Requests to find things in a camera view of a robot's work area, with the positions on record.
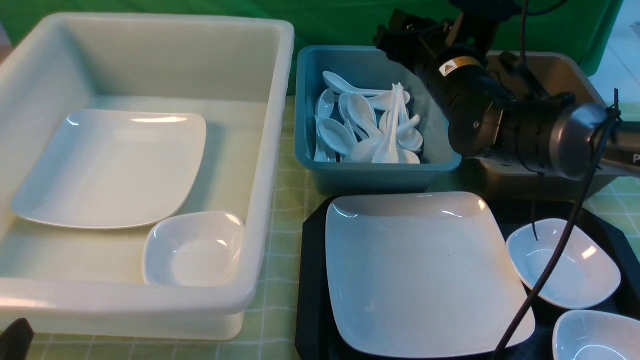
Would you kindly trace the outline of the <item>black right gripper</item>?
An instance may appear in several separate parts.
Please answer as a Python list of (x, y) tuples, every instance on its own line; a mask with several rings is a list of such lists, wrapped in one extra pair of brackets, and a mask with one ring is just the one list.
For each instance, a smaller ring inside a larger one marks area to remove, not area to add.
[(410, 71), (424, 71), (453, 59), (447, 43), (453, 20), (435, 20), (395, 9), (388, 25), (378, 25), (373, 36), (377, 50)]

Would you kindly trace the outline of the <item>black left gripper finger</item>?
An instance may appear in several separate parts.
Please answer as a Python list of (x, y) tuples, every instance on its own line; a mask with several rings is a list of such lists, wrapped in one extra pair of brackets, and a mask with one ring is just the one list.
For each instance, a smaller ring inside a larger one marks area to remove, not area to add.
[(26, 360), (35, 332), (25, 318), (16, 319), (0, 336), (1, 360)]

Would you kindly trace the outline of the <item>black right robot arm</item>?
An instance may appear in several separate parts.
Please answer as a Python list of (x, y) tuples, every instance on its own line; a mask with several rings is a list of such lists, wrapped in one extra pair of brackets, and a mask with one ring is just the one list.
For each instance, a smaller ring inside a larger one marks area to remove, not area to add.
[(502, 23), (521, 25), (528, 3), (453, 0), (455, 22), (437, 22), (396, 9), (379, 25), (375, 47), (413, 73), (448, 120), (448, 141), (464, 158), (521, 167), (581, 181), (597, 171), (639, 177), (639, 123), (622, 121), (617, 105), (578, 104), (572, 92), (549, 93), (528, 68), (524, 50), (499, 62), (528, 94), (502, 87), (487, 66)]

